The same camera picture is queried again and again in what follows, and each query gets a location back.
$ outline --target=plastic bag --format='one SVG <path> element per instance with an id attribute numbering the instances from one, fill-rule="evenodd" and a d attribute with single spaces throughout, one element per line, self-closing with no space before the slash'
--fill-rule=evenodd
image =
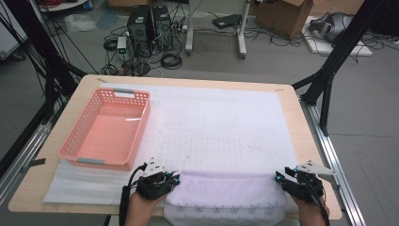
<path id="1" fill-rule="evenodd" d="M 73 14 L 65 17 L 68 33 L 91 31 L 96 29 L 96 24 L 86 14 Z"/>

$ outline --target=pink plastic basket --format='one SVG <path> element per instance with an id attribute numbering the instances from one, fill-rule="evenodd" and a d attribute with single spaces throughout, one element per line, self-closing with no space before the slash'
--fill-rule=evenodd
<path id="1" fill-rule="evenodd" d="M 131 170 L 150 110 L 146 91 L 96 89 L 58 156 L 76 166 Z"/>

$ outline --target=wooden table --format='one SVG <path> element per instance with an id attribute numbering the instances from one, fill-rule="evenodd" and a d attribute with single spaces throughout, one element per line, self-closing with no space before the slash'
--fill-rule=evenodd
<path id="1" fill-rule="evenodd" d="M 288 126 L 298 163 L 305 163 L 309 159 L 323 165 L 316 144 L 312 138 L 311 130 L 306 122 L 302 108 L 299 104 L 294 89 L 289 85 L 222 82 L 205 80 L 185 80 L 145 77 L 122 77 L 106 75 L 87 75 L 80 82 L 70 102 L 64 109 L 53 131 L 41 148 L 37 159 L 45 158 L 44 165 L 32 167 L 25 175 L 23 181 L 12 197 L 8 208 L 14 212 L 38 213 L 86 213 L 117 215 L 119 207 L 115 205 L 95 204 L 57 204 L 45 203 L 43 198 L 54 178 L 59 159 L 58 149 L 71 131 L 74 122 L 79 118 L 91 93 L 102 83 L 138 84 L 153 86 L 174 86 L 189 88 L 211 89 L 242 89 L 276 92 L 282 106 L 283 114 Z M 341 208 L 337 202 L 334 191 L 329 183 L 324 182 L 327 193 L 327 205 L 330 210 L 330 219 L 342 217 Z M 157 209 L 155 215 L 162 215 L 162 210 Z"/>

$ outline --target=metal stand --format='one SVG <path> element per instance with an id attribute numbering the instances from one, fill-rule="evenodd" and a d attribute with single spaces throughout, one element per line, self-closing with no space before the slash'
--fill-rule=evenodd
<path id="1" fill-rule="evenodd" d="M 243 18 L 241 21 L 240 28 L 237 30 L 238 45 L 240 47 L 240 56 L 245 59 L 247 57 L 246 42 L 244 40 L 244 30 L 246 29 L 247 16 L 250 6 L 250 0 L 246 0 L 243 10 Z M 193 39 L 194 39 L 194 26 L 193 26 L 193 9 L 192 4 L 188 1 L 188 27 L 187 27 L 187 38 L 185 41 L 185 51 L 190 56 L 193 50 Z"/>
<path id="2" fill-rule="evenodd" d="M 337 45 L 323 67 L 317 73 L 293 84 L 294 89 L 299 89 L 311 84 L 306 93 L 300 96 L 301 100 L 308 105 L 316 105 L 317 99 L 323 93 L 319 125 L 325 136 L 328 136 L 327 118 L 334 76 L 361 40 L 361 37 L 367 31 L 371 23 L 383 11 L 388 1 L 389 0 L 365 0 L 351 24 L 343 33 L 343 36 L 338 40 Z"/>
<path id="3" fill-rule="evenodd" d="M 54 114 L 54 102 L 59 95 L 72 96 L 77 87 L 71 73 L 78 77 L 83 77 L 86 73 L 61 57 L 28 1 L 4 0 L 4 2 L 40 55 L 40 58 L 31 56 L 31 52 L 19 39 L 12 26 L 1 20 L 9 33 L 23 46 L 37 73 L 46 78 L 44 121 L 48 121 Z"/>

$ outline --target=white cloth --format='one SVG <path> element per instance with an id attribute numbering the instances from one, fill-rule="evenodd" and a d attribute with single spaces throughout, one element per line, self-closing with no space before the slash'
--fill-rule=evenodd
<path id="1" fill-rule="evenodd" d="M 181 183 L 165 200 L 174 226 L 274 225 L 287 199 L 274 174 L 183 169 Z"/>

